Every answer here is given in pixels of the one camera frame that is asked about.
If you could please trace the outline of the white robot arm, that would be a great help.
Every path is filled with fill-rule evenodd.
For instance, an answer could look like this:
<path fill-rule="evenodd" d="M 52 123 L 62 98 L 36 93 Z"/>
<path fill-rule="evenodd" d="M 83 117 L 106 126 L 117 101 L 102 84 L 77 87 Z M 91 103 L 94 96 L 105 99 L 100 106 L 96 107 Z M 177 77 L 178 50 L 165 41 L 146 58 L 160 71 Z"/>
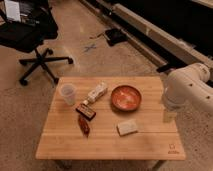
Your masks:
<path fill-rule="evenodd" d="M 194 63 L 170 72 L 162 94 L 165 106 L 163 122 L 172 122 L 177 116 L 175 110 L 186 101 L 208 113 L 213 113 L 213 88 L 207 85 L 210 68 L 202 63 Z"/>

